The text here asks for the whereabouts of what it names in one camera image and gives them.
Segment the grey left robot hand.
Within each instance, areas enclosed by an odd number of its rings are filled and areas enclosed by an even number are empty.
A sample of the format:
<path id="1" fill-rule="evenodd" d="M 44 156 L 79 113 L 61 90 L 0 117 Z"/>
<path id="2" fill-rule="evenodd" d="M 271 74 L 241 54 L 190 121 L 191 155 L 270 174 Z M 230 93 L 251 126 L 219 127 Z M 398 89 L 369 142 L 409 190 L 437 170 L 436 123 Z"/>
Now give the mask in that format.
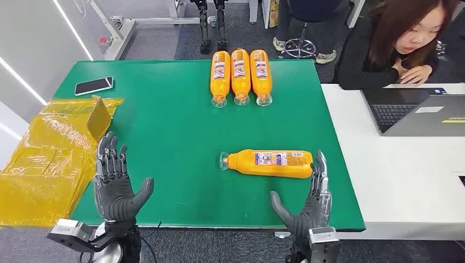
<path id="1" fill-rule="evenodd" d="M 108 132 L 98 143 L 94 200 L 106 226 L 134 226 L 136 216 L 154 191 L 154 178 L 146 178 L 134 193 L 127 169 L 127 145 L 117 150 L 117 136 Z"/>

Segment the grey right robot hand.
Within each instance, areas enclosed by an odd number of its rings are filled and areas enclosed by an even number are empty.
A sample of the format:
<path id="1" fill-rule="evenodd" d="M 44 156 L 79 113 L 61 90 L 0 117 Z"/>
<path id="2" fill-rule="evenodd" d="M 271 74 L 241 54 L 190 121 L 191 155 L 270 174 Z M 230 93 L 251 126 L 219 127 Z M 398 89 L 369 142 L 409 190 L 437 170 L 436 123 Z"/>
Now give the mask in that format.
<path id="1" fill-rule="evenodd" d="M 332 194 L 328 187 L 327 162 L 321 150 L 316 152 L 316 164 L 310 165 L 315 171 L 311 175 L 310 188 L 304 207 L 299 214 L 290 213 L 281 203 L 280 196 L 270 191 L 270 204 L 290 233 L 307 237 L 309 230 L 327 227 L 332 206 Z"/>

